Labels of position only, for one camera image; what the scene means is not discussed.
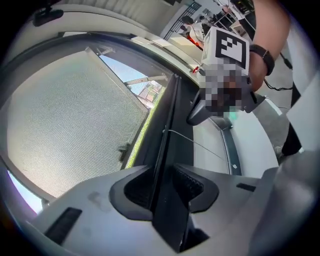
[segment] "mesh window screen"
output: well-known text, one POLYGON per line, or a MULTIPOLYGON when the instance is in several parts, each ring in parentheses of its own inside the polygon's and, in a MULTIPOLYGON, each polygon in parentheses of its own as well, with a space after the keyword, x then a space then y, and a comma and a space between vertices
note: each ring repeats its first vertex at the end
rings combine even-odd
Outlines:
POLYGON ((0 111, 1 151, 36 186, 59 197, 120 170, 147 109, 90 49, 28 78, 0 111))

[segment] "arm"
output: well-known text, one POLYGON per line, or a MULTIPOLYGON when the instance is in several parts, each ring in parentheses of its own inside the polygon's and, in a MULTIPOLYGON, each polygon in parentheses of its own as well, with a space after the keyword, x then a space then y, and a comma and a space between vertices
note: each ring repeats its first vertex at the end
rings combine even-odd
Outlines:
MULTIPOLYGON (((283 49, 290 30, 290 18, 275 0, 253 0, 256 18, 256 30, 253 44, 270 52, 276 60, 283 49)), ((263 59, 250 52, 249 75, 254 91, 263 84, 267 67, 263 59)))

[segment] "grey plastic panel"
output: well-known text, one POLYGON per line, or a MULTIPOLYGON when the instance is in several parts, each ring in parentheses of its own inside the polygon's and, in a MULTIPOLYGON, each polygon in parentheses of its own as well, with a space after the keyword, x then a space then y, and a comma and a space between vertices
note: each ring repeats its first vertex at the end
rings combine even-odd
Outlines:
MULTIPOLYGON (((62 245, 70 252, 88 256, 175 255, 151 221, 127 219, 109 201, 111 186, 143 167, 124 169, 76 185, 45 208, 32 225, 43 233, 66 208, 73 207, 82 210, 82 214, 62 245)), ((259 181, 192 166, 180 167, 213 180, 220 190, 216 202, 207 211, 191 214, 195 228, 203 230, 209 239, 180 254, 246 255, 272 188, 275 170, 267 170, 259 181), (236 187, 238 182, 257 185, 257 188, 254 192, 246 191, 236 187)))

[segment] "black cable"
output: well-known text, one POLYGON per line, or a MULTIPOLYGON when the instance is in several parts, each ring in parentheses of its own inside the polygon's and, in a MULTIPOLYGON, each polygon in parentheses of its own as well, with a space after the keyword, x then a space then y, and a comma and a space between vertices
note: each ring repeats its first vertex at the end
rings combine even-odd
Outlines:
POLYGON ((266 86, 269 88, 269 89, 272 89, 272 90, 276 90, 276 91, 288 91, 288 90, 292 90, 293 87, 290 87, 290 88, 285 88, 285 87, 280 87, 280 88, 274 88, 272 87, 266 79, 264 79, 264 82, 266 84, 266 86))
POLYGON ((285 56, 280 52, 280 56, 283 59, 284 64, 288 67, 288 69, 292 70, 292 64, 290 63, 290 61, 285 58, 285 56))
MULTIPOLYGON (((292 70, 292 64, 290 63, 290 61, 284 57, 284 55, 280 52, 280 56, 282 57, 283 59, 283 62, 284 64, 288 67, 288 69, 292 70)), ((276 90, 276 91, 287 91, 287 90, 292 90, 293 87, 290 87, 290 88, 284 88, 284 87, 280 87, 280 88, 274 88, 272 87, 266 79, 264 79, 264 82, 266 84, 266 86, 269 88, 269 89, 272 89, 272 90, 276 90)))

